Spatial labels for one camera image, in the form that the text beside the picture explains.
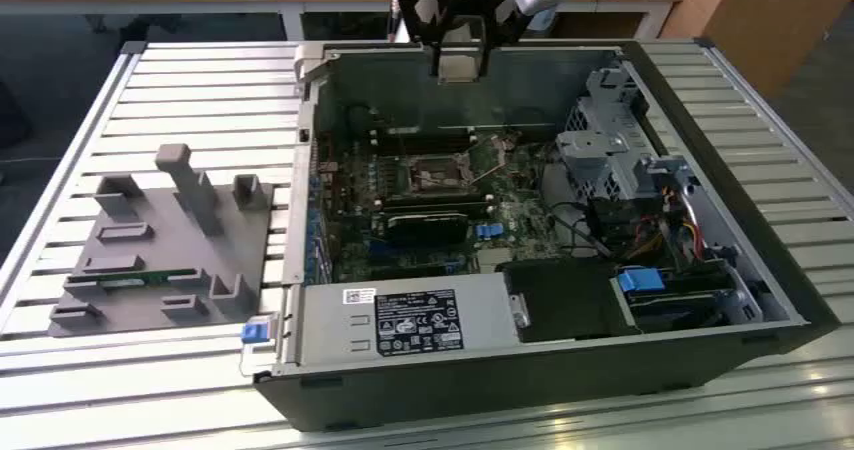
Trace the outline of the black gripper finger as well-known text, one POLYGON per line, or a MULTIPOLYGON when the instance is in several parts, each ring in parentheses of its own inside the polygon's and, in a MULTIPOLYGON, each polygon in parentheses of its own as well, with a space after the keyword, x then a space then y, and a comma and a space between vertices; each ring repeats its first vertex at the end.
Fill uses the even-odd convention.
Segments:
POLYGON ((531 16, 524 15, 515 0, 481 0, 481 40, 479 46, 477 77, 488 72, 491 52, 513 45, 527 29, 531 16))
POLYGON ((441 55, 441 10, 437 0, 396 0, 409 40, 429 53, 429 75, 437 76, 441 55))

